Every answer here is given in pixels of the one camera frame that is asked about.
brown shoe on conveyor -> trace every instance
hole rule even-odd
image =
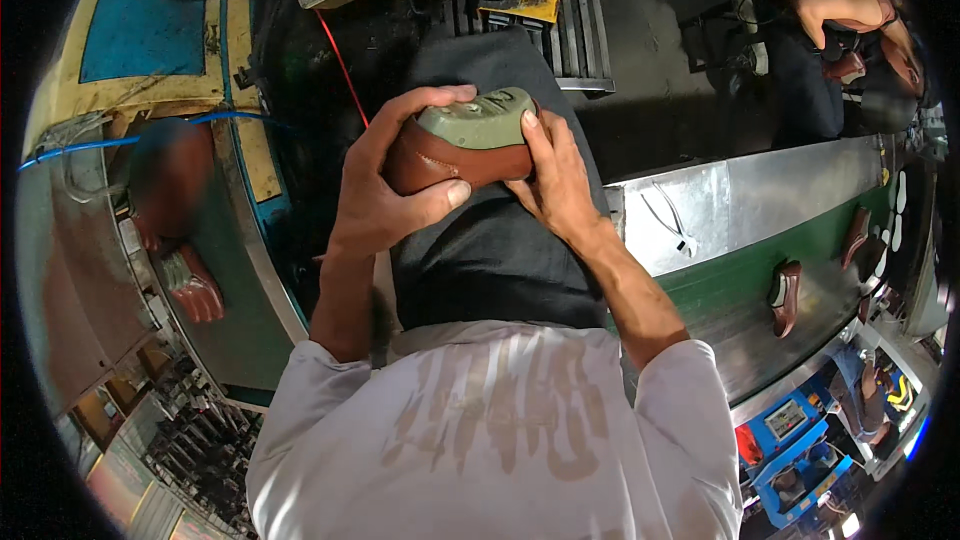
[[[857,207],[853,213],[853,219],[849,222],[849,228],[846,230],[846,236],[843,240],[843,249],[840,252],[840,269],[846,271],[850,266],[850,261],[854,258],[854,253],[860,246],[867,242],[870,225],[870,210],[863,207]]]
[[[770,291],[770,307],[774,311],[774,334],[785,338],[797,323],[797,298],[800,292],[798,260],[786,260],[774,269],[774,285]]]

red wire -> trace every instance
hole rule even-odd
[[[333,54],[336,54],[337,60],[340,61],[340,69],[343,70],[343,77],[346,79],[346,87],[350,89],[350,94],[353,95],[353,102],[357,105],[357,111],[360,112],[360,119],[363,120],[363,126],[370,127],[370,122],[367,121],[367,114],[363,112],[363,107],[360,105],[360,98],[357,97],[357,92],[354,90],[354,82],[351,81],[351,75],[347,73],[347,64],[344,63],[344,57],[340,56],[340,48],[337,47],[337,42],[333,40],[333,34],[330,33],[330,28],[327,27],[327,22],[324,21],[324,16],[320,14],[320,9],[314,9],[313,11],[317,14],[317,19],[319,19],[319,23],[323,26],[323,31],[326,32],[326,37],[330,39],[330,46],[333,47]]]

white insole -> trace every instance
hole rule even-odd
[[[887,249],[883,249],[883,254],[880,255],[880,262],[876,264],[876,269],[873,270],[873,275],[876,277],[881,277],[883,275],[883,270],[887,269]]]
[[[906,208],[906,172],[899,174],[899,183],[896,184],[896,212],[903,213]]]
[[[904,216],[898,214],[894,218],[894,234],[890,238],[890,250],[897,252],[900,250],[901,242],[904,241]]]

man's left hand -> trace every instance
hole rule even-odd
[[[446,180],[411,196],[398,196],[380,177],[380,169],[408,118],[428,106],[472,101],[476,94],[474,86],[417,88],[383,105],[366,132],[346,151],[328,256],[363,259],[376,255],[439,222],[470,198],[471,185],[464,180]]]

blue machine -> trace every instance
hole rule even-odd
[[[741,453],[740,462],[770,523],[779,529],[796,523],[854,464],[823,442],[833,402],[814,376],[741,426],[749,429],[762,459],[751,465]],[[783,480],[791,481],[789,488]]]

